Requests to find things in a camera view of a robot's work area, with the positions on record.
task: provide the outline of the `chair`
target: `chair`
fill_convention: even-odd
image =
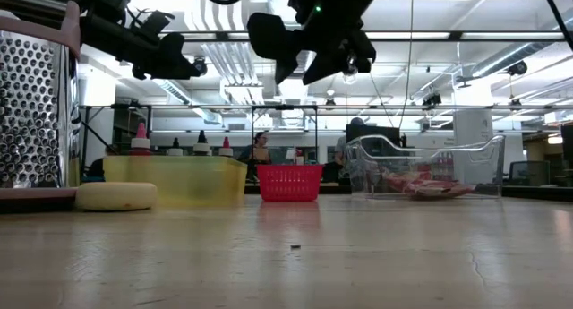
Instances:
[[[509,185],[542,186],[549,183],[548,161],[516,161],[509,166]]]

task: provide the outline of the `yellow plastic container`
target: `yellow plastic container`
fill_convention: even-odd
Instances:
[[[244,200],[247,166],[226,157],[113,156],[108,182],[152,183],[159,207],[234,206]]]

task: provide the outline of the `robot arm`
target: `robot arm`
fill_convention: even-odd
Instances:
[[[134,77],[143,80],[149,74],[151,78],[189,79],[207,72],[204,61],[192,64],[183,57],[181,34],[159,38],[172,15],[156,11],[146,21],[125,27],[131,0],[0,0],[0,8],[23,20],[58,28],[64,17],[63,3],[68,1],[74,1],[86,13],[81,17],[82,42],[132,63]],[[241,0],[210,1],[228,5]],[[288,5],[297,12],[300,30],[287,30],[279,16],[254,13],[247,23],[252,48],[257,55],[277,61],[276,83],[296,69],[296,56],[301,50],[316,53],[304,74],[304,84],[339,72],[368,73],[376,51],[362,31],[361,16],[371,2],[289,0]]]
[[[202,60],[192,64],[184,58],[181,34],[159,38],[173,15],[156,11],[144,22],[133,16],[135,20],[125,27],[131,0],[0,0],[0,8],[20,19],[59,28],[68,1],[74,1],[86,13],[80,21],[82,43],[132,63],[135,78],[144,80],[149,74],[151,78],[189,79],[207,72]]]

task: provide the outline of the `yellow sponge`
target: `yellow sponge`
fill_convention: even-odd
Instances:
[[[158,188],[145,183],[89,183],[75,195],[82,210],[145,210],[158,200]]]

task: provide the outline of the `wooden table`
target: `wooden table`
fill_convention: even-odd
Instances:
[[[259,199],[0,216],[2,308],[573,304],[573,205]]]

